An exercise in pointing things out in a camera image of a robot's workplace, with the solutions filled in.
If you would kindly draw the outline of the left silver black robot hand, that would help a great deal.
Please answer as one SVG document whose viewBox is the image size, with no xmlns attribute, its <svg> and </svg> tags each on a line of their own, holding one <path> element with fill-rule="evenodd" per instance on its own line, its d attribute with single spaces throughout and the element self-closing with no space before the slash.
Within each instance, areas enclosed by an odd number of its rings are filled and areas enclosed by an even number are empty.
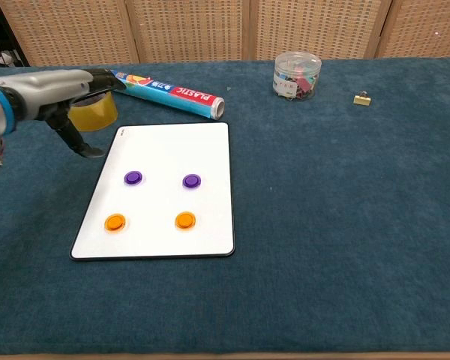
<svg viewBox="0 0 450 360">
<path fill-rule="evenodd" d="M 99 158 L 104 152 L 84 141 L 68 118 L 77 101 L 125 84 L 111 70 L 43 70 L 0 76 L 0 138 L 16 130 L 19 122 L 46 122 L 68 148 L 84 158 Z"/>
</svg>

